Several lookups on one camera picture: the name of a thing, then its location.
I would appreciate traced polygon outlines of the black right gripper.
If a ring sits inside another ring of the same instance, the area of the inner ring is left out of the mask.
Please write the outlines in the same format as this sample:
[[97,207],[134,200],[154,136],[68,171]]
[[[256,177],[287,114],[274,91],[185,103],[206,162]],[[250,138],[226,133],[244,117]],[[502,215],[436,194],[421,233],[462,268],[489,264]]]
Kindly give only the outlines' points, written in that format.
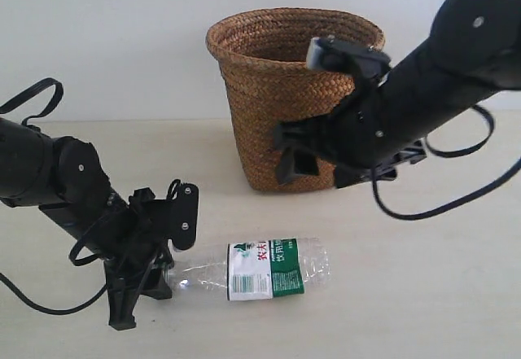
[[420,92],[414,81],[389,79],[354,90],[327,115],[278,122],[272,147],[285,149],[275,168],[278,184],[319,175],[317,158],[306,151],[335,166],[336,188],[396,180],[402,164],[426,157]]

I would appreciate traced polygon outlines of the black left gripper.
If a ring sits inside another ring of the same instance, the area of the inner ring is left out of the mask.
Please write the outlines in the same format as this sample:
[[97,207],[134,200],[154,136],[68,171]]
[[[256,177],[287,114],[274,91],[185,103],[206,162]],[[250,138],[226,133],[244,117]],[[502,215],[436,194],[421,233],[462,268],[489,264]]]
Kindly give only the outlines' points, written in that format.
[[168,284],[173,258],[166,221],[174,200],[174,190],[168,190],[163,199],[157,199],[151,190],[135,190],[127,201],[111,190],[101,199],[89,195],[77,203],[38,207],[76,240],[68,253],[73,265],[105,262],[108,325],[115,330],[136,327],[133,311],[142,277],[142,296],[155,300],[173,297]]

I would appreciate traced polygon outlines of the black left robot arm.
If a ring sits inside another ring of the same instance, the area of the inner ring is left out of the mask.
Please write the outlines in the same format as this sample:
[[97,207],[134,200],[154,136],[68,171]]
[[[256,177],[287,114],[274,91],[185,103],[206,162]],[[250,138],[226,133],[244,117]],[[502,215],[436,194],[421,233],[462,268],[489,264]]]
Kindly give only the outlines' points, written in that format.
[[76,267],[100,260],[109,307],[108,324],[135,328],[140,296],[169,298],[160,276],[171,259],[156,223],[165,206],[148,189],[123,200],[103,171],[90,142],[52,138],[38,128],[1,120],[1,202],[36,207],[76,242],[68,259]]

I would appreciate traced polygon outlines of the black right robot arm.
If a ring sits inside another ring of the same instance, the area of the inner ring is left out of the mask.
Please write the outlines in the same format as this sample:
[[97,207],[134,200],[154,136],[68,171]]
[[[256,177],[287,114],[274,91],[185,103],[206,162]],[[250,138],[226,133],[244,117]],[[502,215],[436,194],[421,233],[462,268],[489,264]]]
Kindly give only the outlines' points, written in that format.
[[462,112],[520,87],[520,0],[444,0],[427,37],[400,62],[333,36],[309,42],[307,68],[351,77],[353,91],[331,110],[283,120],[279,184],[315,176],[325,161],[334,184],[392,179],[426,155],[422,139]]

